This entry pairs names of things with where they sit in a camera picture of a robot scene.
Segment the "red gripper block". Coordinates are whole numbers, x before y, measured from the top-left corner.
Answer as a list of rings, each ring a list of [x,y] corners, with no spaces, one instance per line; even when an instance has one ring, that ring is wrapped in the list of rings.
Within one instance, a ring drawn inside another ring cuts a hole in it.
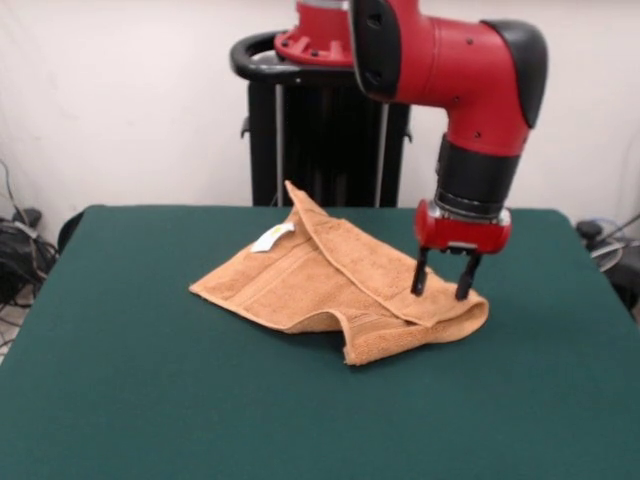
[[[508,243],[512,230],[512,215],[509,209],[503,208],[496,218],[488,221],[456,217],[442,210],[433,201],[421,200],[415,213],[414,230],[421,248],[416,259],[411,294],[422,296],[424,293],[430,249],[462,249],[475,251],[469,254],[456,287],[456,300],[464,301],[473,287],[482,254],[497,254]]]

